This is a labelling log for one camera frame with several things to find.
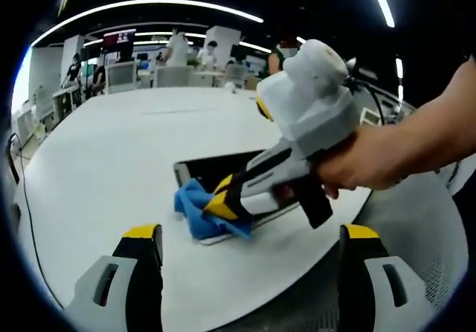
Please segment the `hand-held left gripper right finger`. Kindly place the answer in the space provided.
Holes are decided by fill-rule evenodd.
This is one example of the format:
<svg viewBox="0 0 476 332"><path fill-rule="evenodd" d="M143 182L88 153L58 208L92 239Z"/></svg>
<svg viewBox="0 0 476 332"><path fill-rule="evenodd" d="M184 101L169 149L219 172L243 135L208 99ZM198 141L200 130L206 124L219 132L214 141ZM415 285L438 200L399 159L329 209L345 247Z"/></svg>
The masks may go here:
<svg viewBox="0 0 476 332"><path fill-rule="evenodd" d="M388 254L366 226L340 227L340 331L423 331L430 322L425 282Z"/></svg>

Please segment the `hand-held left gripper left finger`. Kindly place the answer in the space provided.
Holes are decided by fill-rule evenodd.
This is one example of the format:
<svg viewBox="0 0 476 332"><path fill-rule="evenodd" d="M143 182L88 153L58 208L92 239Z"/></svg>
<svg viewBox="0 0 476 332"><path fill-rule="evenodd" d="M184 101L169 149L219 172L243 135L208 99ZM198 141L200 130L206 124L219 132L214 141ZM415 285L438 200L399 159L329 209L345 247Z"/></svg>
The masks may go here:
<svg viewBox="0 0 476 332"><path fill-rule="evenodd" d="M77 280L68 318L78 331L161 331L162 227L127 231Z"/></svg>

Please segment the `person's right hand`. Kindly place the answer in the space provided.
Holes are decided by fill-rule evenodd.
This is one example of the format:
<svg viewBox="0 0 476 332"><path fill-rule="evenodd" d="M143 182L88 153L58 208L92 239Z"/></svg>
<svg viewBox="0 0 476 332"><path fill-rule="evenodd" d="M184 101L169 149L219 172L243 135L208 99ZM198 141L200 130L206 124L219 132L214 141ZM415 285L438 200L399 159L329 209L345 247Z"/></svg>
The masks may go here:
<svg viewBox="0 0 476 332"><path fill-rule="evenodd" d="M340 190L358 187L384 190L407 175L397 140L399 128L361 126L349 138L327 151L316 165L316 173L329 198Z"/></svg>

